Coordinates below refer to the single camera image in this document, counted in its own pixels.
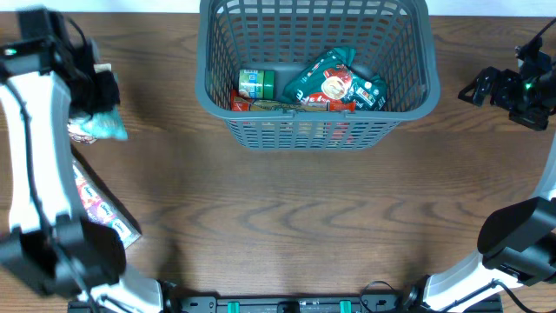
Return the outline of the mint toilet tissue wipes pack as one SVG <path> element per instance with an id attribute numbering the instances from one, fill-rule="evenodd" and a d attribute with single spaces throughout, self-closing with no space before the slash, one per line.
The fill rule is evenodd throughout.
<path id="1" fill-rule="evenodd" d="M 119 141 L 128 139 L 128 133 L 117 107 L 113 107 L 111 111 L 95 113 L 80 125 L 80 129 L 95 139 Z"/>

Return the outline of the green red coffee sachet bag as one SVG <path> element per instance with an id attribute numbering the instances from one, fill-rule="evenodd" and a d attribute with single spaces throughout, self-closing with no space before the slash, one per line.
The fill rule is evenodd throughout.
<path id="1" fill-rule="evenodd" d="M 284 102 L 353 104 L 354 110 L 378 111 L 387 102 L 387 84 L 380 75 L 364 78 L 351 65 L 356 49 L 337 47 L 320 54 L 283 89 Z"/>

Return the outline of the blue Kleenex tissue multipack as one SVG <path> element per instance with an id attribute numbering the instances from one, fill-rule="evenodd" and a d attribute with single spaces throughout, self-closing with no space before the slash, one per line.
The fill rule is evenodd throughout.
<path id="1" fill-rule="evenodd" d="M 115 230 L 123 246 L 127 249 L 140 237 L 140 231 L 132 225 L 116 204 L 94 183 L 85 168 L 74 158 L 72 160 L 77 191 L 89 220 Z"/>

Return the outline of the green lidded spice jar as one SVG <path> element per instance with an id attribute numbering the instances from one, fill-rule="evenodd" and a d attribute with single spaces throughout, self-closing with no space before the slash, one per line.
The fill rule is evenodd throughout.
<path id="1" fill-rule="evenodd" d="M 245 98 L 272 100 L 275 96 L 275 72 L 273 70 L 240 70 L 238 93 Z"/>

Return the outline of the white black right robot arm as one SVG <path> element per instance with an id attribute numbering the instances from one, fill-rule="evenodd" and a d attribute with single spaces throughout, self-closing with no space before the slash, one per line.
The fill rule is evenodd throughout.
<path id="1" fill-rule="evenodd" d="M 515 50 L 519 69 L 483 69 L 458 98 L 475 106 L 488 99 L 511 121 L 546 130 L 555 114 L 555 62 L 535 36 Z M 422 312 L 464 312 L 501 291 L 555 282 L 555 154 L 547 158 L 531 198 L 492 213 L 476 250 L 451 269 L 411 287 L 401 307 Z"/>

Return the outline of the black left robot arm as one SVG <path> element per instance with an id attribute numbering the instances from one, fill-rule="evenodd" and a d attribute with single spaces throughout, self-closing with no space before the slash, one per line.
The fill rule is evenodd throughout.
<path id="1" fill-rule="evenodd" d="M 92 222 L 74 178 L 68 125 L 112 113 L 116 77 L 96 45 L 70 40 L 71 20 L 44 7 L 17 12 L 21 40 L 1 49 L 1 103 L 13 193 L 1 264 L 39 296 L 88 312 L 177 312 L 171 286 L 127 263 L 113 228 Z"/>

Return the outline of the grey plastic slotted basket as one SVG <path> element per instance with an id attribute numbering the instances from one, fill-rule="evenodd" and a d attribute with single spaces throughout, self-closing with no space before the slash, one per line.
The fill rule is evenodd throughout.
<path id="1" fill-rule="evenodd" d="M 363 150 L 399 123 L 428 115 L 440 100 L 434 39 L 423 0 L 219 0 L 200 4 L 195 94 L 252 150 Z M 241 70 L 275 73 L 275 97 L 320 54 L 356 53 L 352 70 L 380 77 L 377 111 L 235 112 Z"/>

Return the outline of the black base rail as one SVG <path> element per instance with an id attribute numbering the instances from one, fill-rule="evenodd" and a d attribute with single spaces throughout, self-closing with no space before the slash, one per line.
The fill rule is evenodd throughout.
<path id="1" fill-rule="evenodd" d="M 216 298 L 186 297 L 177 305 L 182 313 L 313 313 L 313 312 L 398 312 L 400 300 L 394 293 L 305 298 Z"/>

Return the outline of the orange spaghetti packet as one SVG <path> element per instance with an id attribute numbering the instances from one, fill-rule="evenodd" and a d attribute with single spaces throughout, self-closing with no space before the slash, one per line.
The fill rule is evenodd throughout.
<path id="1" fill-rule="evenodd" d="M 250 99 L 241 97 L 236 90 L 231 91 L 230 106 L 232 111 L 298 111 L 298 112 L 325 112 L 325 111 L 355 111 L 355 102 L 352 103 L 282 103 L 273 100 Z"/>

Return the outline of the beige mushroom snack pouch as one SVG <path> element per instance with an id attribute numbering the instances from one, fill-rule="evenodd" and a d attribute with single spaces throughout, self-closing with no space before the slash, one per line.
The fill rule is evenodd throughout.
<path id="1" fill-rule="evenodd" d="M 86 144 L 99 139 L 117 139 L 121 130 L 117 110 L 119 101 L 112 65 L 94 64 L 91 80 L 80 87 L 71 103 L 68 122 L 70 137 Z"/>

